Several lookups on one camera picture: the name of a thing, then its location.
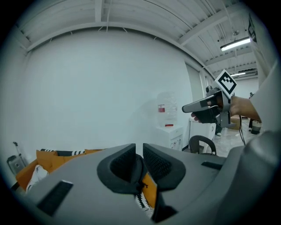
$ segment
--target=black chair backrest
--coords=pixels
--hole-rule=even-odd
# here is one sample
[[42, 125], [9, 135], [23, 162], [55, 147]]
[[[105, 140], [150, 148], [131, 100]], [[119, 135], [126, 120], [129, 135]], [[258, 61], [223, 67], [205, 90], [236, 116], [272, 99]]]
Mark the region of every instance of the black chair backrest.
[[212, 153], [214, 152], [216, 155], [216, 146], [214, 142], [212, 142], [209, 138], [204, 136], [195, 135], [189, 140], [189, 148], [191, 153], [198, 153], [199, 154], [199, 141], [205, 142], [211, 148]]

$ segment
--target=white cabinet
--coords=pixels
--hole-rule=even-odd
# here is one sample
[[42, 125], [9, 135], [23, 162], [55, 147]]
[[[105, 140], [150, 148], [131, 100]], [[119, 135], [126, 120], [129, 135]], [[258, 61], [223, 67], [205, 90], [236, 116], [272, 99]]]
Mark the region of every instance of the white cabinet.
[[157, 145], [182, 151], [183, 149], [183, 127], [157, 127], [154, 142]]
[[[189, 134], [189, 140], [191, 137], [195, 135], [201, 135], [204, 137], [209, 138], [210, 140], [213, 140], [215, 137], [216, 132], [216, 124], [215, 123], [199, 123], [198, 121], [195, 121], [193, 117], [189, 119], [190, 122], [190, 134]], [[204, 142], [199, 142], [200, 146], [204, 147], [203, 152], [206, 152], [206, 149], [208, 145]]]

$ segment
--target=white ceiling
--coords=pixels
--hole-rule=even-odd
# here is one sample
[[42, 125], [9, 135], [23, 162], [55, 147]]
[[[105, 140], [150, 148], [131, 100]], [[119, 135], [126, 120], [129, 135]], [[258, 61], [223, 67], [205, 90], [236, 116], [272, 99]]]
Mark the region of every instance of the white ceiling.
[[233, 30], [239, 31], [236, 40], [248, 36], [248, 16], [239, 0], [39, 0], [18, 19], [15, 29], [28, 51], [77, 29], [135, 29], [181, 48], [217, 76], [223, 69], [236, 73], [256, 68], [249, 44], [236, 52], [220, 50], [234, 41]]

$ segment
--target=water bottle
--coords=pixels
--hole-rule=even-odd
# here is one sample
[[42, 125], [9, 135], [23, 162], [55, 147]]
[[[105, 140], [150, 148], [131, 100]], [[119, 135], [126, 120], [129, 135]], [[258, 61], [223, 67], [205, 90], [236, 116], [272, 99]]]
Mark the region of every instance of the water bottle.
[[157, 96], [158, 123], [161, 127], [172, 127], [177, 123], [177, 100], [172, 91]]

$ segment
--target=fluorescent light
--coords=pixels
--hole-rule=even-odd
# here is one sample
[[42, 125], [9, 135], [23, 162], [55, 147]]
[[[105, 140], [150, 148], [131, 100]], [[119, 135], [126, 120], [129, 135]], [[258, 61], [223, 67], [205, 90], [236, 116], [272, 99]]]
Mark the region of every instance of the fluorescent light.
[[229, 44], [223, 45], [220, 48], [221, 48], [221, 51], [226, 51], [226, 50], [229, 50], [231, 48], [237, 47], [239, 45], [247, 44], [247, 43], [250, 43], [250, 38], [249, 37], [242, 38], [240, 40], [236, 40], [236, 41], [231, 42]]
[[239, 76], [239, 75], [244, 75], [246, 73], [236, 73], [236, 74], [232, 74], [231, 76]]

